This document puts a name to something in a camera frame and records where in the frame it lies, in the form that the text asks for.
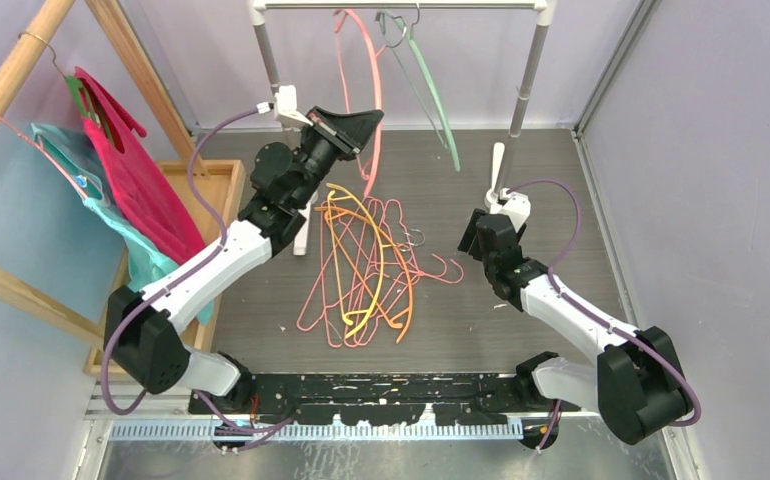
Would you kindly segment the yellow plastic hanger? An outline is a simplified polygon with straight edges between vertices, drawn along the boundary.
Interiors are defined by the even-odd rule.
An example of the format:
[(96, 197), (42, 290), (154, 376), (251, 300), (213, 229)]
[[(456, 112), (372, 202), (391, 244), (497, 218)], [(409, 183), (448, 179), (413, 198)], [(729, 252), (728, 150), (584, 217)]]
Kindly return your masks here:
[(362, 200), (335, 183), (329, 183), (327, 189), (323, 220), (333, 225), (335, 242), (339, 230), (345, 231), (339, 246), (344, 260), (341, 271), (347, 280), (353, 274), (353, 294), (349, 305), (352, 311), (345, 313), (344, 320), (350, 324), (350, 317), (354, 318), (354, 326), (347, 336), (357, 337), (384, 313), (381, 304), (385, 283), (382, 261), (387, 243), (376, 218)]

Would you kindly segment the thick pink plastic hanger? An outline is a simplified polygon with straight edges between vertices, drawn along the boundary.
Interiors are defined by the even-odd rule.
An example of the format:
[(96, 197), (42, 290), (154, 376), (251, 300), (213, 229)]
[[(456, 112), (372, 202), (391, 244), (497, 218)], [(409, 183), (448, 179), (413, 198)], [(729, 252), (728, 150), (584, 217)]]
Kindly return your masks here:
[[(381, 73), (379, 68), (379, 56), (381, 54), (381, 51), (377, 50), (374, 47), (372, 36), (369, 33), (367, 27), (352, 9), (346, 9), (346, 8), (336, 9), (333, 13), (333, 17), (335, 18), (333, 34), (334, 34), (334, 40), (336, 45), (336, 58), (337, 58), (339, 79), (341, 81), (341, 87), (342, 87), (342, 93), (344, 97), (344, 105), (345, 105), (346, 111), (350, 110), (351, 103), (350, 103), (349, 87), (347, 83), (347, 76), (344, 69), (344, 62), (343, 62), (343, 56), (342, 56), (342, 50), (341, 50), (340, 32), (347, 20), (351, 20), (357, 26), (362, 36), (362, 40), (364, 42), (366, 52), (368, 54), (368, 60), (370, 63), (374, 108), (381, 110), (383, 107), (382, 78), (381, 78)], [(371, 192), (376, 183), (378, 173), (379, 173), (381, 154), (382, 154), (382, 126), (379, 125), (376, 127), (375, 133), (373, 134), (373, 148), (372, 148), (372, 154), (370, 156), (370, 160), (367, 163), (363, 163), (361, 160), (357, 161), (361, 179), (365, 182), (365, 187), (363, 191), (364, 198), (368, 198), (371, 196)]]

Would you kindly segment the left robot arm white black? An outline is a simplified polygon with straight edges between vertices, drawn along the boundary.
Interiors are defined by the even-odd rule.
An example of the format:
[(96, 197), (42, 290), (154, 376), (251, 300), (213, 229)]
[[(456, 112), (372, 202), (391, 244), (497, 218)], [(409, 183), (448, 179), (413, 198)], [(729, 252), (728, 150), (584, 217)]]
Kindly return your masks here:
[(303, 117), (297, 147), (263, 146), (250, 175), (254, 194), (217, 240), (156, 282), (110, 295), (103, 362), (115, 362), (150, 394), (184, 387), (213, 396), (230, 413), (246, 409), (253, 388), (245, 368), (186, 345), (181, 334), (210, 301), (293, 243), (304, 208), (334, 164), (355, 160), (383, 117), (380, 109), (339, 114), (314, 107)]

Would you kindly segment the mint green plastic hanger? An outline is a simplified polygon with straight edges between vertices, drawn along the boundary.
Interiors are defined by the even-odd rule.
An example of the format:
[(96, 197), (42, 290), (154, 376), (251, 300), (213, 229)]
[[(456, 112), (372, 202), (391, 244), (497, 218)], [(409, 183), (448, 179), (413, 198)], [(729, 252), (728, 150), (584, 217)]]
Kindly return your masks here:
[[(397, 15), (391, 10), (379, 10), (375, 14), (375, 22), (384, 40), (385, 49), (394, 56), (433, 132), (444, 149), (449, 153), (455, 172), (460, 173), (462, 166), (457, 142), (434, 76), (415, 36), (415, 28), (421, 20), (421, 11), (418, 4), (415, 5), (415, 11), (414, 20), (409, 22), (403, 16)], [(423, 79), (423, 85), (427, 90), (428, 102), (420, 93), (418, 83), (411, 78), (405, 63), (402, 61), (399, 51), (403, 46), (406, 46), (413, 56)]]

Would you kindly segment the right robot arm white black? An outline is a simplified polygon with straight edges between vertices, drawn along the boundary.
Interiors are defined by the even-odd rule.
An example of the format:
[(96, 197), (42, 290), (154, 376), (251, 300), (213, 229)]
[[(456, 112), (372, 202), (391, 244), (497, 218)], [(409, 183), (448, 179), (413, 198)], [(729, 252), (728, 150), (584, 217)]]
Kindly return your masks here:
[(562, 401), (599, 414), (616, 438), (634, 445), (699, 417), (670, 336), (640, 330), (594, 307), (540, 261), (525, 256), (520, 233), (502, 213), (471, 213), (459, 251), (481, 262), (494, 294), (542, 321), (589, 362), (544, 352), (518, 367), (516, 396), (528, 410)]

